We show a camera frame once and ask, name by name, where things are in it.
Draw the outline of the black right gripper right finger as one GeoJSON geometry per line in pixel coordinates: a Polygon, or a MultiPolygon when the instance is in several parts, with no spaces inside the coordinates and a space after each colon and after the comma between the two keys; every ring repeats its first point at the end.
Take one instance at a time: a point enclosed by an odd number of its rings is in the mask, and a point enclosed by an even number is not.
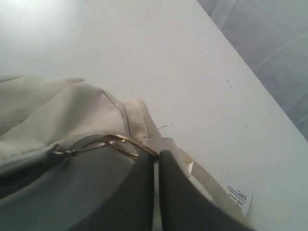
{"type": "Polygon", "coordinates": [[[164,231],[251,231],[217,208],[185,176],[172,152],[159,156],[159,198],[164,231]]]}

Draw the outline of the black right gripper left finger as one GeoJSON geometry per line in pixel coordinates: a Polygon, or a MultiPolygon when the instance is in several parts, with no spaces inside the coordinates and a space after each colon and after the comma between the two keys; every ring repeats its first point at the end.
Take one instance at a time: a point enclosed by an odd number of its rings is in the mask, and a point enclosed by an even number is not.
{"type": "Polygon", "coordinates": [[[154,157],[139,151],[128,175],[73,231],[151,231],[154,211],[154,157]]]}

